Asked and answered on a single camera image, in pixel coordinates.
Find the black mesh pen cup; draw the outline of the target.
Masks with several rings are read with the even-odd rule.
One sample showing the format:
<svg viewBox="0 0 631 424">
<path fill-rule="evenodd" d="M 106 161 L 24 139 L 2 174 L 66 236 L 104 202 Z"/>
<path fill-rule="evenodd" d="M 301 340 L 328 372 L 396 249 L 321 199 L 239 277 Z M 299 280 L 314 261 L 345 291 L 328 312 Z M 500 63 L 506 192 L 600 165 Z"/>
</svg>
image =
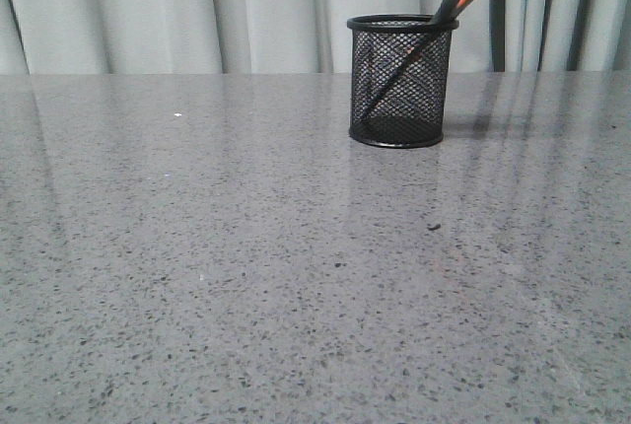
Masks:
<svg viewBox="0 0 631 424">
<path fill-rule="evenodd" d="M 367 145 L 408 149 L 443 139 L 452 33 L 459 21 L 430 15 L 351 18 L 349 136 Z"/>
</svg>

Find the grey fabric curtain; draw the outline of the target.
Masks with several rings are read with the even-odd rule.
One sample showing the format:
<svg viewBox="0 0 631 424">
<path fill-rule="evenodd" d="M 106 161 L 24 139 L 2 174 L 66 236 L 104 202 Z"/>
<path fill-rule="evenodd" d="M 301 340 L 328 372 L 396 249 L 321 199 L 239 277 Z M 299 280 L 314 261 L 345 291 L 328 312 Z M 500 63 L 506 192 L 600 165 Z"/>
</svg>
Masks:
<svg viewBox="0 0 631 424">
<path fill-rule="evenodd" d="M 1 0 L 3 74 L 316 73 L 350 68 L 349 18 L 441 0 Z M 476 0 L 456 72 L 623 70 L 630 0 Z"/>
</svg>

